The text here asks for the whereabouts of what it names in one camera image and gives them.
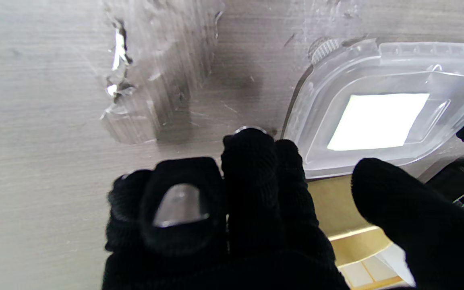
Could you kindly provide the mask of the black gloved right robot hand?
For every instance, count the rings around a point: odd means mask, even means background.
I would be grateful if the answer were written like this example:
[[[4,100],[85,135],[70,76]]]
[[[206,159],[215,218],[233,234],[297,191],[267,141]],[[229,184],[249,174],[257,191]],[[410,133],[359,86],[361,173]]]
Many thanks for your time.
[[[319,227],[302,158],[257,128],[211,157],[114,181],[103,290],[348,290]],[[361,216],[406,254],[415,290],[464,290],[464,210],[376,158],[357,163]]]

